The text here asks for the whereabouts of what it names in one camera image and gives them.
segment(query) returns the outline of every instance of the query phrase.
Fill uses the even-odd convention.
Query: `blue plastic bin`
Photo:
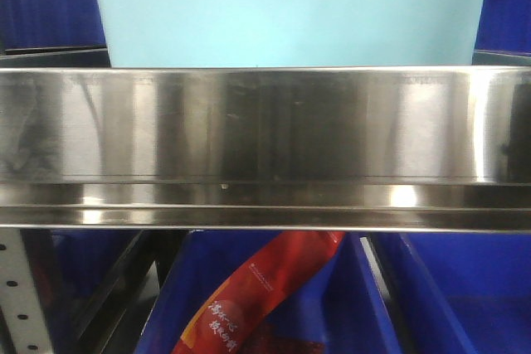
[[[210,294],[278,232],[196,231],[184,241],[135,354],[169,354]],[[282,337],[326,344],[328,354],[399,354],[358,235],[267,321]]]
[[[378,242],[421,354],[531,352],[531,235]]]
[[[470,64],[483,0],[98,0],[113,66]]]
[[[531,53],[531,0],[485,0],[475,47]]]
[[[136,231],[53,230],[63,280],[76,298],[89,297]]]
[[[96,0],[0,0],[6,49],[105,44]]]

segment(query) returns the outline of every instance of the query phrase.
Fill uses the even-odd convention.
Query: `stainless steel shelf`
[[[0,225],[531,231],[531,68],[0,70]]]

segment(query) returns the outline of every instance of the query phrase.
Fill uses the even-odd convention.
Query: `shelf lip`
[[[531,232],[531,185],[4,182],[0,227]]]
[[[531,210],[474,211],[283,211],[196,208],[172,210],[79,211],[0,208],[1,227],[460,231],[531,233]]]

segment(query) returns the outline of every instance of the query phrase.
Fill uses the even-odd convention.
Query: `blue storage crate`
[[[76,298],[89,297],[133,239],[133,230],[53,230],[63,280]]]
[[[531,52],[531,0],[484,0],[475,47]]]
[[[0,0],[6,49],[105,44],[96,0]]]
[[[378,242],[421,354],[531,352],[531,235]]]
[[[170,353],[211,293],[274,231],[197,231],[188,235],[144,328],[135,354]],[[328,354],[400,354],[358,235],[267,321],[275,333],[326,344]]]

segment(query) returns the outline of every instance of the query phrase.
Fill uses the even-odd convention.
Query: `red package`
[[[264,318],[335,255],[344,234],[330,231],[279,234],[242,264],[202,305],[172,354],[238,352]],[[276,339],[275,345],[271,345],[269,337],[262,335],[256,341],[256,350],[272,350],[267,347],[273,346],[282,354],[302,350],[290,339],[282,342]]]

